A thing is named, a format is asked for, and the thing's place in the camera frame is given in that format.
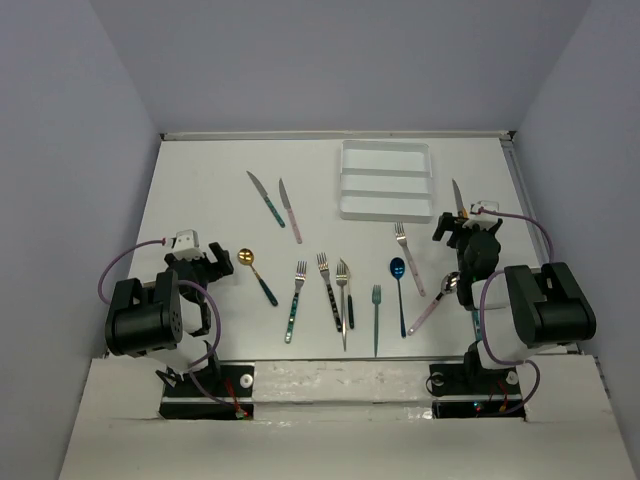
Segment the black handled knife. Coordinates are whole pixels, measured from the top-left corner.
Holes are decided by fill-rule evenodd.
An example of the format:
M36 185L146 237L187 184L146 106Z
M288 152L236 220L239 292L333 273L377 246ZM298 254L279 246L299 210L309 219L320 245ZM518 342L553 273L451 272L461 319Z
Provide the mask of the black handled knife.
M455 200L455 205L456 205L456 209L457 209L457 214L461 218L466 218L467 217L467 212L466 212L466 209L465 209L465 206L464 206L464 202L463 202L463 199L462 199L461 191L460 191L458 183L456 182L455 179L452 180L452 189L453 189L453 193L454 193L454 200Z

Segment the spoon pink handle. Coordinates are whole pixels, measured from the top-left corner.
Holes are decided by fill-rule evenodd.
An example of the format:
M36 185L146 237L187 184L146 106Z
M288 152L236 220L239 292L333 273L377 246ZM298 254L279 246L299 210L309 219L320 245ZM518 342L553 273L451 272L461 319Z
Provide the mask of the spoon pink handle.
M416 333L416 331L422 326L422 324L426 321L426 319L433 313L433 311L437 308L437 306L445 296L456 292L459 278L460 278L460 273L457 271L454 271L454 272L450 272L442 279L440 292L426 307L426 309L422 312L422 314L409 327L409 329L407 330L408 336L412 336L413 334Z

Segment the teal handled knife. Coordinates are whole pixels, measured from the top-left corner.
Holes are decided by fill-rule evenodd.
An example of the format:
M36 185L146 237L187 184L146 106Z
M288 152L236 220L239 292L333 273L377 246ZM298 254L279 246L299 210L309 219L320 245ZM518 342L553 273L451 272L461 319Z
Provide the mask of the teal handled knife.
M269 198L269 195L268 195L266 189L264 188L264 186L262 185L262 183L260 182L260 180L252 172L246 171L246 173L249 176L249 178L252 181L252 183L254 184L254 186L255 186L256 190L258 191L259 195L261 196L261 198L264 200L265 204L269 208L271 214L276 219L276 222L278 223L278 225L281 228L284 228L286 226L286 224L285 224L283 218L281 217L281 215L279 214L279 212L277 211L276 207L274 206L273 202Z

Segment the pink handled knife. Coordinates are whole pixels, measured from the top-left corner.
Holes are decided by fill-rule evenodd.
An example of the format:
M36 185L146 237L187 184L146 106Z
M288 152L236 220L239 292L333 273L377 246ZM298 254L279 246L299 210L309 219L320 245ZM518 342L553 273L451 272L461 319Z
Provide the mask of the pink handled knife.
M290 221L291 228L292 228L292 231L294 233L294 237L296 239L296 242L298 244L302 244L303 240L302 240L302 237L301 237L299 226L298 226L298 223L296 221L296 218L295 218L295 215L294 215L294 212L293 212L293 209L292 209L292 206L291 206L291 203L290 203L287 191L286 191L286 187L284 185L284 182L283 182L282 178L279 179L279 193L280 193L280 197L281 197L281 201L283 203L283 206L284 206L284 208L285 208L285 210L287 212L287 215L289 217L289 221Z

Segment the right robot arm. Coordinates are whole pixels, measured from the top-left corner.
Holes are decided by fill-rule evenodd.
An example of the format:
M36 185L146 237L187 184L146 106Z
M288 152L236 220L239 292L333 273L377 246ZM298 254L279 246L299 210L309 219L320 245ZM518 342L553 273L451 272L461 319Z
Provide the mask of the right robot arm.
M548 262L499 267L497 232L504 215L484 207L464 216L445 212L433 234L450 234L459 304L477 315L480 338L464 354L462 384L482 392L499 373L524 363L544 349L593 338L596 317L569 266Z

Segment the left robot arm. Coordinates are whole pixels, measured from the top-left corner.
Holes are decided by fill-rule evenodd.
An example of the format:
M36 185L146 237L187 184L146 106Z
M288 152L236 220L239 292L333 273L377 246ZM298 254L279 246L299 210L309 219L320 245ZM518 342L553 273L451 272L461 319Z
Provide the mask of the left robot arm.
M234 273L227 250L217 242L209 249L212 258L196 245L173 249L151 285L137 278L117 282L105 321L111 354L152 358L165 365L156 374L166 386L186 380L201 395L222 381L221 319L208 286Z

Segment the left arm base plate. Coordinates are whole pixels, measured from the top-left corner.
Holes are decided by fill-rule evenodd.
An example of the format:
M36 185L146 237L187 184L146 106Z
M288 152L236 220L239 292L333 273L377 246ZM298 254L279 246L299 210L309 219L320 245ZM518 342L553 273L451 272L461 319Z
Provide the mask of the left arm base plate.
M255 365L222 363L218 372L205 368L194 378L170 368L156 371L162 381L159 415L167 420L250 420L254 415Z

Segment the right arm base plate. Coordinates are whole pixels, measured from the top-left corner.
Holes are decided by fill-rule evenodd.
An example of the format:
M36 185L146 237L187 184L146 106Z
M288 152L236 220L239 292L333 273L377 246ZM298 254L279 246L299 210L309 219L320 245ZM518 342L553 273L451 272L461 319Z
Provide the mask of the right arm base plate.
M462 363L436 363L429 367L425 387L436 419L525 418L514 368L471 376Z

